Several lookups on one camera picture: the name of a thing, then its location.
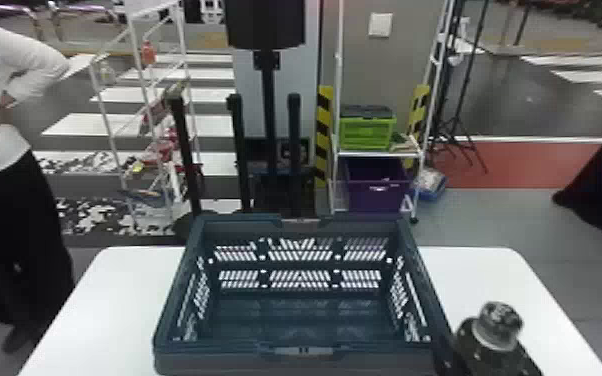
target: yellow black striped post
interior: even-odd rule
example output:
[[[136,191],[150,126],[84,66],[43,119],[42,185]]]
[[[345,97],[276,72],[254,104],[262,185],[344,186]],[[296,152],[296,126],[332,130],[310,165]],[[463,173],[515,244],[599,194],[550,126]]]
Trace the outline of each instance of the yellow black striped post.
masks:
[[[408,134],[412,134],[413,138],[422,147],[423,130],[425,126],[425,114],[427,113],[427,95],[429,94],[429,85],[418,85],[415,87],[413,99],[411,100],[411,111],[408,114]],[[404,159],[404,168],[410,169],[413,167],[415,159]]]
[[[325,188],[329,175],[331,153],[331,101],[334,88],[320,86],[317,93],[317,121],[315,122],[315,188]]]

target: box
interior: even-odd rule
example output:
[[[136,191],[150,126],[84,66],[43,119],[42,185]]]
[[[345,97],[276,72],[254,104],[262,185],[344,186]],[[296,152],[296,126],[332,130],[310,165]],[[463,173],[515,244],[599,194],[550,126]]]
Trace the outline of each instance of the box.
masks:
[[[392,110],[386,106],[341,106],[341,149],[388,150],[396,123]]]
[[[399,158],[345,158],[349,211],[398,213],[410,178]]]

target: black stand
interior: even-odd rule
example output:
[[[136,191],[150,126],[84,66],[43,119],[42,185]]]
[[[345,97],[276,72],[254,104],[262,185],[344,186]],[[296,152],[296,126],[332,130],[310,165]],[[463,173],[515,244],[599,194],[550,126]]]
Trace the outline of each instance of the black stand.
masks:
[[[254,51],[254,68],[261,71],[266,129],[266,208],[277,210],[278,143],[275,134],[275,84],[273,71],[280,69],[280,53],[273,50]]]
[[[457,25],[460,22],[460,17],[462,16],[462,10],[464,9],[465,1],[466,0],[464,0],[460,3],[460,5],[457,8],[457,11],[455,12],[455,17],[456,17],[457,22],[451,31],[452,38],[453,38],[452,39],[453,48],[455,48],[455,41],[457,39],[457,29],[458,29]],[[471,54],[469,55],[469,61],[467,63],[467,70],[464,74],[464,81],[462,82],[462,88],[460,89],[459,101],[457,103],[457,107],[455,108],[455,114],[449,120],[440,122],[440,119],[443,116],[443,108],[445,107],[446,100],[447,100],[448,88],[450,86],[450,78],[452,76],[452,67],[450,66],[450,63],[447,61],[443,62],[443,67],[442,67],[443,84],[442,84],[441,92],[440,92],[441,104],[439,105],[436,113],[434,114],[434,126],[432,129],[432,140],[431,140],[431,147],[430,147],[430,153],[435,153],[436,144],[442,143],[442,144],[446,145],[446,150],[448,150],[453,155],[453,157],[455,157],[455,154],[452,152],[452,150],[447,147],[447,146],[454,146],[454,147],[458,148],[460,153],[462,153],[464,158],[469,162],[469,165],[473,166],[473,164],[474,164],[473,161],[471,160],[469,155],[467,155],[467,153],[465,152],[465,150],[470,150],[476,155],[476,158],[478,159],[479,163],[481,164],[481,167],[483,168],[483,171],[486,174],[488,173],[488,167],[485,164],[483,157],[481,157],[481,153],[476,148],[476,144],[474,143],[471,136],[469,135],[469,132],[467,131],[464,124],[462,123],[460,114],[462,113],[462,107],[464,106],[464,98],[466,96],[467,88],[469,86],[471,71],[474,67],[474,60],[476,57],[476,48],[478,46],[478,42],[481,39],[481,34],[483,33],[485,15],[488,11],[488,4],[489,4],[489,0],[483,0],[483,8],[481,9],[481,16],[479,17],[478,24],[476,26],[476,35],[474,36],[474,41],[473,41],[473,45],[471,48]],[[444,42],[444,43],[446,43],[446,45],[447,45],[449,39],[450,39],[450,34],[446,37],[446,41]],[[466,138],[468,145],[461,144],[457,140],[456,135],[457,135],[458,131],[462,132],[462,135]]]
[[[287,96],[287,112],[289,114],[289,180],[290,208],[293,218],[301,217],[301,96],[291,93]]]
[[[240,188],[240,208],[243,213],[251,213],[250,174],[247,169],[247,146],[243,125],[243,98],[240,94],[231,94],[226,99],[226,107],[231,112],[233,139],[236,144],[236,166]]]
[[[187,130],[187,118],[184,111],[184,99],[182,98],[182,92],[185,89],[185,82],[180,82],[170,87],[166,92],[166,100],[175,121],[175,129],[177,130],[177,138],[180,144],[180,155],[182,156],[182,164],[184,165],[184,180],[187,190],[184,193],[183,199],[189,199],[191,203],[191,212],[178,218],[173,223],[175,235],[182,240],[189,238],[194,220],[204,213],[203,208],[201,208],[201,194],[198,188],[196,166],[194,166],[191,141],[189,131]]]

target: green storage box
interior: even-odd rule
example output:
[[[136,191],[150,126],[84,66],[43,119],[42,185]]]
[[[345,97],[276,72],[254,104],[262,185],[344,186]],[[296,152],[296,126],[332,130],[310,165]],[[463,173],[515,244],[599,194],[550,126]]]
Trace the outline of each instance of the green storage box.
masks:
[[[343,150],[389,150],[397,119],[386,106],[341,106],[340,145]]]

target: black pants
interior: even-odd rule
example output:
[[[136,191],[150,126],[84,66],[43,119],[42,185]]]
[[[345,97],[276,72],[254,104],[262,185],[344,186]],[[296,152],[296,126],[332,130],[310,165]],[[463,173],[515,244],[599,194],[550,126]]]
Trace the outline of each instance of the black pants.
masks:
[[[54,197],[29,151],[0,171],[0,323],[48,324],[73,286]]]

